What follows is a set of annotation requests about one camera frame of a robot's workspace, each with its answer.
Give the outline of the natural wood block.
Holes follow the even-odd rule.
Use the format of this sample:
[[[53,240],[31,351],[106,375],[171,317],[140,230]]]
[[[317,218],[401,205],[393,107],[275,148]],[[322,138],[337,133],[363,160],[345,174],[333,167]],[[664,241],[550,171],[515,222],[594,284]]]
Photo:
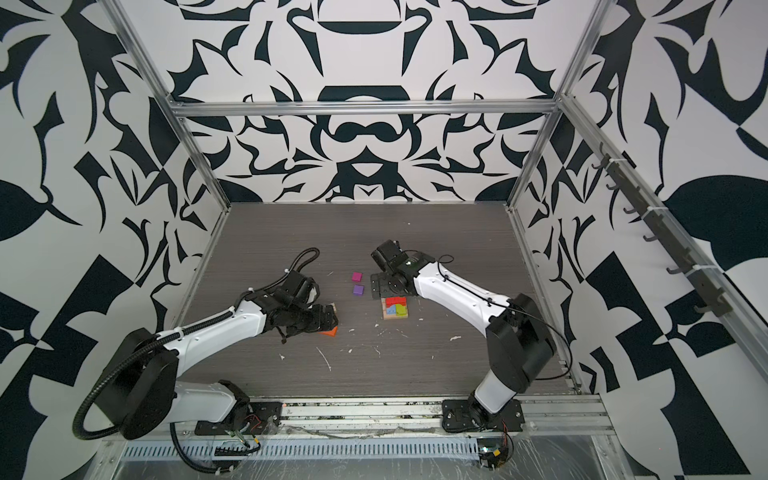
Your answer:
[[[408,316],[407,316],[407,317],[398,317],[397,315],[395,315],[395,316],[388,316],[388,315],[386,314],[386,308],[385,308],[385,305],[384,305],[384,299],[382,299],[382,300],[381,300],[381,305],[382,305],[382,317],[383,317],[383,319],[384,319],[384,320],[405,319],[405,318],[407,318],[407,317],[408,317]]]

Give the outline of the red arch wood block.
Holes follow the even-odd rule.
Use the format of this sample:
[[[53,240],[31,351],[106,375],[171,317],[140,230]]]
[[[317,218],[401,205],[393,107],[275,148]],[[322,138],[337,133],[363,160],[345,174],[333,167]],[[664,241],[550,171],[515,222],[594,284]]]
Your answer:
[[[389,309],[395,305],[405,306],[407,304],[406,297],[387,297],[384,299],[384,305],[386,309]]]

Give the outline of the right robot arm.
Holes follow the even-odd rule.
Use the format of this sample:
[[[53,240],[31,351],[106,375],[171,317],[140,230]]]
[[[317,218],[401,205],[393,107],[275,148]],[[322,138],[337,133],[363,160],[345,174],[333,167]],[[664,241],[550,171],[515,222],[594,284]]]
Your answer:
[[[501,412],[555,356],[556,332],[531,297],[493,293],[451,272],[443,260],[404,250],[393,240],[380,244],[371,257],[397,294],[439,304],[483,334],[489,371],[470,396],[475,411]]]

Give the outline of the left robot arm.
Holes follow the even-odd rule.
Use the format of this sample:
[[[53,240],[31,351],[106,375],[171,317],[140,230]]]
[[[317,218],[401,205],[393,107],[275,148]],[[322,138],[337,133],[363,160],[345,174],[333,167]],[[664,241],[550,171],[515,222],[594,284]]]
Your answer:
[[[338,325],[332,304],[320,304],[318,284],[296,270],[276,285],[244,291],[224,311],[175,329],[129,333],[95,384],[93,406],[111,422],[107,432],[138,439],[165,424],[203,422],[214,431],[243,429],[252,414],[249,397],[228,380],[182,381],[214,354],[270,331],[282,341],[325,333]]]

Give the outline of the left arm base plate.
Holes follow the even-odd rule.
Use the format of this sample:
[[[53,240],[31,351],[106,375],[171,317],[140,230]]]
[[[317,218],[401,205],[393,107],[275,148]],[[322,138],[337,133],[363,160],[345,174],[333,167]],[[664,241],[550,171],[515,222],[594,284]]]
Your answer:
[[[282,408],[283,403],[279,401],[239,402],[222,421],[199,421],[194,433],[215,436],[239,431],[243,435],[260,435],[280,425]]]

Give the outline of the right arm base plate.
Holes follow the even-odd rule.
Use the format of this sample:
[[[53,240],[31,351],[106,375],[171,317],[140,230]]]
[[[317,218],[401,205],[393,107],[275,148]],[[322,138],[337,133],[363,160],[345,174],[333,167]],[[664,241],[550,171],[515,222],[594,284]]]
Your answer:
[[[525,417],[521,403],[512,398],[497,413],[489,413],[472,396],[462,400],[443,400],[441,427],[447,433],[481,431],[521,432]]]

